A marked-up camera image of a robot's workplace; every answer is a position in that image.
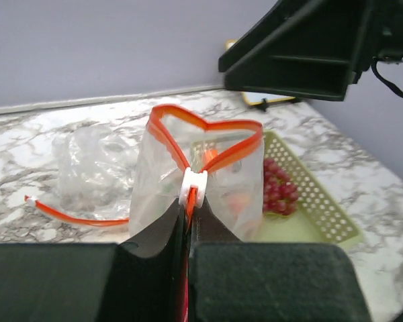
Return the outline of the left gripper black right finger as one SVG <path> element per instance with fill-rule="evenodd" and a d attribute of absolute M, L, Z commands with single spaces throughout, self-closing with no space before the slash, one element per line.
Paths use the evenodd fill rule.
<path fill-rule="evenodd" d="M 191 321 L 370 321 L 354 266 L 336 245 L 244 242 L 204 203 L 189 249 Z"/>

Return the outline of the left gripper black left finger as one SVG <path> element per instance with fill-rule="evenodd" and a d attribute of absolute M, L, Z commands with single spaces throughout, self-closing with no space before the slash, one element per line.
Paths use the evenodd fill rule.
<path fill-rule="evenodd" d="M 0 244 L 0 321 L 182 321 L 185 210 L 120 244 Z"/>

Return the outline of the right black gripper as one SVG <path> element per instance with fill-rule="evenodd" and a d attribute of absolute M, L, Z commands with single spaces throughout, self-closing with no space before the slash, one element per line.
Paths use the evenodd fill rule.
<path fill-rule="evenodd" d="M 403 61 L 403 1 L 277 1 L 218 59 L 224 87 L 342 101 L 374 61 Z"/>

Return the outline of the clear zip bag orange zipper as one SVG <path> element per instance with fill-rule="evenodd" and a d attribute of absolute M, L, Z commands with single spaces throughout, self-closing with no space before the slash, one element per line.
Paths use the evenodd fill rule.
<path fill-rule="evenodd" d="M 163 124 L 172 116 L 203 132 L 246 130 L 200 171 Z M 130 206 L 129 321 L 264 321 L 270 316 L 262 277 L 263 246 L 242 243 L 213 213 L 208 177 L 263 147 L 256 121 L 210 123 L 176 105 L 150 112 Z"/>

